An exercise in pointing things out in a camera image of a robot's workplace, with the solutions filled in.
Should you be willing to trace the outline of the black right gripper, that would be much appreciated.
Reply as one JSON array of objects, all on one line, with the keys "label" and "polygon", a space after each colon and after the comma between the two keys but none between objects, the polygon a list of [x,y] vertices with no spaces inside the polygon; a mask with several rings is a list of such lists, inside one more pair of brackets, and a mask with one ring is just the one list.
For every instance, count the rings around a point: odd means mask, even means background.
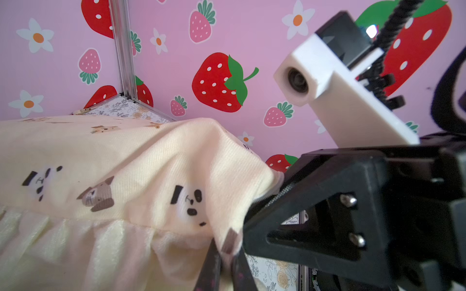
[{"label": "black right gripper", "polygon": [[251,209],[245,252],[308,266],[324,291],[446,291],[466,282],[466,137],[303,155]]}]

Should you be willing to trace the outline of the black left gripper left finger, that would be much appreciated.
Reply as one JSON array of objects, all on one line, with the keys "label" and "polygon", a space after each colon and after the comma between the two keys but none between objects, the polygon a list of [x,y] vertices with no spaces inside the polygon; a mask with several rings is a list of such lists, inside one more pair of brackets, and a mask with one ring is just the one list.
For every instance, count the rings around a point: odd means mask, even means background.
[{"label": "black left gripper left finger", "polygon": [[222,258],[215,239],[211,240],[194,291],[218,291],[222,270]]}]

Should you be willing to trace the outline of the cream animal print pillow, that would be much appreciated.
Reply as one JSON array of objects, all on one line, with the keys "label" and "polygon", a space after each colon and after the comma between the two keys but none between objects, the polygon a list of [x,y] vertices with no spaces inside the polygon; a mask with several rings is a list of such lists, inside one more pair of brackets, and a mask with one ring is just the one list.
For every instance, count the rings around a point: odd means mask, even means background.
[{"label": "cream animal print pillow", "polygon": [[217,121],[111,116],[1,123],[1,289],[193,291],[210,245],[219,281],[273,170]]}]

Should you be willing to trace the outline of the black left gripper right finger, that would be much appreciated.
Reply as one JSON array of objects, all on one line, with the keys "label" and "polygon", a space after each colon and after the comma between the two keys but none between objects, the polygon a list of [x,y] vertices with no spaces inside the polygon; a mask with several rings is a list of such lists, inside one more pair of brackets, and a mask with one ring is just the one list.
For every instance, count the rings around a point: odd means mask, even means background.
[{"label": "black left gripper right finger", "polygon": [[243,248],[233,258],[231,273],[234,291],[258,291]]}]

